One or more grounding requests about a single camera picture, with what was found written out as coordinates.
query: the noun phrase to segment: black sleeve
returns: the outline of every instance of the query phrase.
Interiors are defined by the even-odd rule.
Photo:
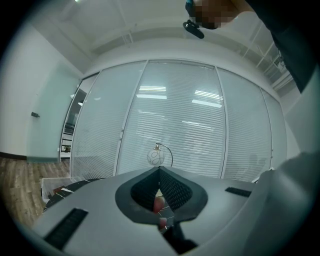
[[[295,6],[295,1],[281,0],[246,0],[246,2],[270,30],[287,70],[302,92],[317,64],[310,38],[305,33],[305,30],[314,25],[311,21],[312,4],[309,1],[302,1],[299,6]]]

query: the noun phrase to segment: frosted glass door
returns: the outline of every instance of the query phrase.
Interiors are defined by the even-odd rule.
[[[224,179],[250,182],[270,168],[271,128],[258,86],[219,69],[228,114],[228,153]]]
[[[117,174],[150,167],[148,151],[168,146],[173,167],[220,177],[226,120],[214,69],[183,63],[150,62],[134,96],[120,147]],[[171,155],[165,152],[165,166]]]
[[[285,119],[280,103],[266,91],[262,90],[262,93],[268,109],[271,124],[271,167],[278,168],[287,158],[287,133]]]
[[[74,129],[71,176],[114,174],[118,143],[128,106],[145,62],[101,71],[85,98]]]
[[[30,116],[28,162],[58,162],[61,132],[79,77],[65,64],[58,64],[43,86]]]

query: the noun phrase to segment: wooden floor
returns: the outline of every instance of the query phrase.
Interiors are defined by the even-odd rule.
[[[69,160],[28,163],[0,157],[0,193],[11,216],[31,227],[42,214],[42,178],[69,177]]]

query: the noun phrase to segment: window blind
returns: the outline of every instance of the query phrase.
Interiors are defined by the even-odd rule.
[[[126,112],[145,62],[103,70],[84,100],[72,149],[71,176],[113,176]]]
[[[285,119],[280,103],[269,93],[262,90],[266,107],[268,109],[271,135],[272,159],[271,167],[278,168],[287,159],[287,133]]]
[[[173,153],[173,167],[220,177],[225,141],[225,109],[216,71],[184,63],[150,62],[124,129],[117,175],[150,166],[148,151],[162,143]],[[163,165],[170,166],[171,155],[163,151]]]
[[[218,70],[228,113],[224,179],[252,181],[270,168],[271,128],[262,92],[248,80]]]

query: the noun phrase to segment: ceiling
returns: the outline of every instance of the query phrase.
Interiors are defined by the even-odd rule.
[[[83,73],[98,55],[151,38],[186,38],[186,0],[55,0],[40,7],[32,25]],[[203,30],[205,41],[250,60],[273,83],[285,70],[273,64],[278,50],[254,12],[240,14],[215,30]]]

